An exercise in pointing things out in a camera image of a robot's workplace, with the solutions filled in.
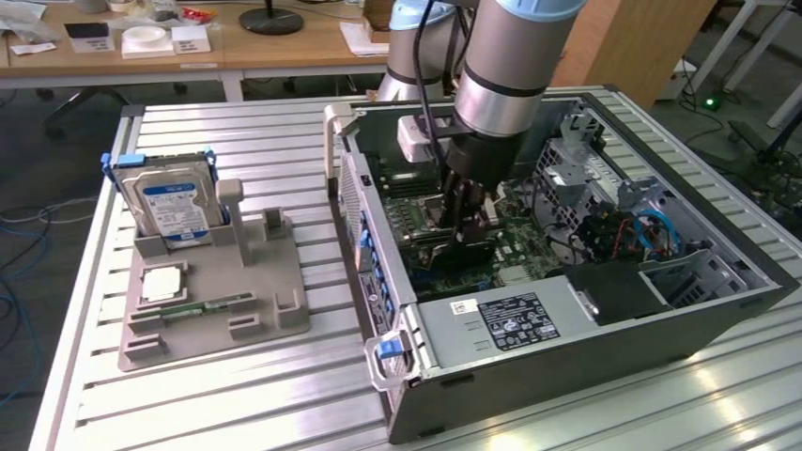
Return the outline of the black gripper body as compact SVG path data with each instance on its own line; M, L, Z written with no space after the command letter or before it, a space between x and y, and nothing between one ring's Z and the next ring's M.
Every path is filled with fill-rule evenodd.
M497 186L511 172L521 149L519 133L506 137L477 132L459 134L451 138L446 164L462 179Z

